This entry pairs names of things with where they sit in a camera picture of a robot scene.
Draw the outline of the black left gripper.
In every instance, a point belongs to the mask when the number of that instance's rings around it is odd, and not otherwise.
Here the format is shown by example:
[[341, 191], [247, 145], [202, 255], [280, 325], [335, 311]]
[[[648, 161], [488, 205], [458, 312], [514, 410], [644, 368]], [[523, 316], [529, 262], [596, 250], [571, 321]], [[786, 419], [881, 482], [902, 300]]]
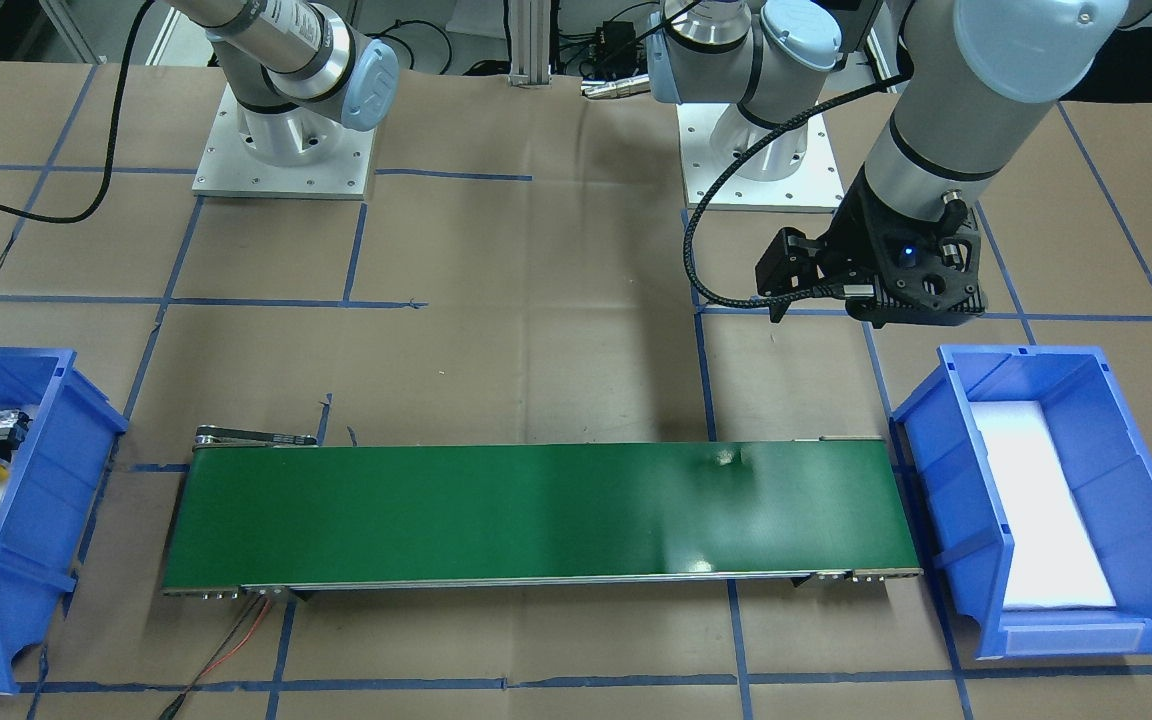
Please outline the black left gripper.
[[874, 327], [961, 325], [984, 311], [979, 266], [977, 215], [957, 190], [933, 200], [927, 222], [888, 209], [859, 176], [828, 232], [776, 232], [755, 278], [771, 323], [791, 302], [844, 300], [847, 314]]

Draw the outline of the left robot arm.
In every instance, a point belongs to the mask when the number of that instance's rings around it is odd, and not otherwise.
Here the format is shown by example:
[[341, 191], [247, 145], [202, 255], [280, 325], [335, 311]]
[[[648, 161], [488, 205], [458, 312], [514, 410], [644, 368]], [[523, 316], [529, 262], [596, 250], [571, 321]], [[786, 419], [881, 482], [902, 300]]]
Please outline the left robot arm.
[[[1070, 94], [1111, 35], [1152, 28], [1152, 1], [900, 1], [908, 65], [895, 77], [820, 101], [844, 32], [814, 1], [664, 1], [645, 40], [660, 103], [722, 103], [723, 170], [685, 225], [684, 270], [704, 300], [764, 306], [778, 323], [803, 300], [844, 301], [872, 325], [961, 325], [987, 309], [978, 281], [975, 200], [1052, 105]], [[899, 88], [823, 237], [776, 233], [756, 290], [730, 300], [696, 270], [702, 214], [744, 165], [799, 150], [823, 111]]]

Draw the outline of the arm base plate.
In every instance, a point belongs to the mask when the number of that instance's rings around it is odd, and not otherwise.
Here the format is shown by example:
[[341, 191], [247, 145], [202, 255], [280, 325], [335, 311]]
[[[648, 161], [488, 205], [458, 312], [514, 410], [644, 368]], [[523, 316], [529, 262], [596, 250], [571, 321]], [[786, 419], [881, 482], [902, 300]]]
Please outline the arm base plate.
[[192, 190], [225, 199], [365, 200], [374, 141], [376, 132], [305, 108], [256, 113], [223, 88]]
[[[728, 104], [684, 104], [677, 115], [685, 209], [695, 209], [719, 174], [765, 129], [748, 123]], [[832, 213], [844, 194], [826, 123], [812, 118], [742, 164], [708, 209]]]

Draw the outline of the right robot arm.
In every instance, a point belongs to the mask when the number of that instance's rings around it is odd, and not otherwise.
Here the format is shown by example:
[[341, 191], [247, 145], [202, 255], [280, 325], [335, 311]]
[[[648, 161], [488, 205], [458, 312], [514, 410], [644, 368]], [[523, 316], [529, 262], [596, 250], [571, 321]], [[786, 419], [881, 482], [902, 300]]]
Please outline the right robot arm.
[[[361, 36], [323, 3], [177, 1], [223, 61], [233, 104], [217, 123], [195, 192], [225, 199], [364, 200], [376, 127], [396, 97], [389, 46]], [[12, 559], [67, 569], [99, 497], [106, 455], [127, 429], [61, 348], [0, 348], [0, 361], [50, 361], [52, 388], [26, 430], [3, 430], [0, 566]]]

